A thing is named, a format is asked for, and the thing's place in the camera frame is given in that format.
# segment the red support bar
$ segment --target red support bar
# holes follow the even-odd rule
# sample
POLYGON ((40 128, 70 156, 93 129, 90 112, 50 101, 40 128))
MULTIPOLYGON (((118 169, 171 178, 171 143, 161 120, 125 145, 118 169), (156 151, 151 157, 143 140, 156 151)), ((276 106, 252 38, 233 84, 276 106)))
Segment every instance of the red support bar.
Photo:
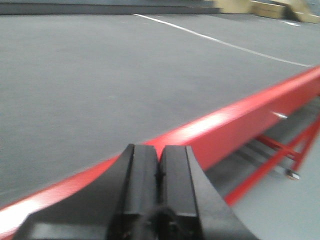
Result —
MULTIPOLYGON (((144 144, 154 145, 158 154, 165 145, 192 146, 202 169, 206 170, 279 122, 280 118, 276 113, 288 116, 319 93, 320 66, 317 66, 144 144)), ((305 153, 312 141, 307 142, 305 153)), ((254 181, 261 179, 277 164, 281 155, 288 154, 288 150, 281 150, 280 153, 277 153, 263 168, 259 168, 251 178, 254 181)), ((113 157, 1 209, 0 239, 11 235, 28 214, 52 205, 88 185, 115 160, 113 157)), ((248 187, 253 185, 253 181, 248 181, 248 185, 244 185, 240 192, 248 191, 248 187)))
POLYGON ((229 206, 237 203, 254 185, 256 185, 265 175, 267 175, 281 160, 288 154, 283 149, 277 152, 266 163, 260 166, 253 174, 251 174, 244 182, 237 186, 232 192, 225 196, 224 200, 229 206))
POLYGON ((262 166, 260 166, 254 173, 252 173, 245 181, 238 185, 234 190, 232 190, 224 200, 230 205, 234 205, 239 201, 254 185, 256 185, 265 175, 267 175, 276 165, 278 165, 284 157, 292 157, 295 161, 295 164, 292 167, 292 170, 297 171, 301 166, 308 150, 316 139, 317 134, 320 130, 320 114, 317 117, 316 121, 308 126, 304 131, 302 131, 298 136, 296 136, 288 145, 284 145, 280 142, 275 141, 274 139, 260 135, 256 139, 266 146, 271 148, 279 147, 278 152, 267 160, 262 166), (294 150, 298 144, 307 141, 301 151, 301 153, 294 150))
POLYGON ((297 154, 296 157, 294 158, 295 164, 293 165, 292 170, 294 171, 299 170, 313 142, 316 140, 316 137, 319 134, 319 131, 320 131, 320 115, 317 117, 314 124, 310 127, 310 130, 308 131, 309 136, 307 137, 307 140, 305 142, 304 148, 302 149, 301 153, 297 154))

